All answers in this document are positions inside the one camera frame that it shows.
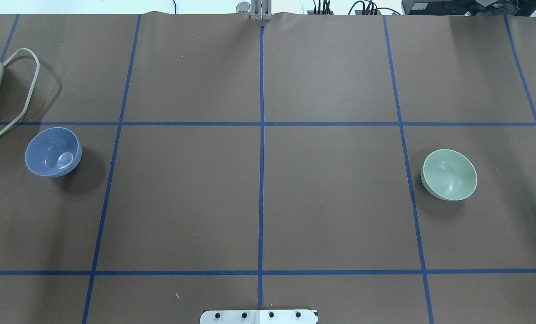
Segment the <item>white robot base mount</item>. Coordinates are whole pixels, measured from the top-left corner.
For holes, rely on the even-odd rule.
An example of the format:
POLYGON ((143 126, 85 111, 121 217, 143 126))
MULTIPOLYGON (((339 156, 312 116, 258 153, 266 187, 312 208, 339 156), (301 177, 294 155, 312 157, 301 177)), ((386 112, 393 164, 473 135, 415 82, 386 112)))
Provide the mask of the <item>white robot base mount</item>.
POLYGON ((200 324, 318 324, 316 310, 210 310, 200 316, 200 324))

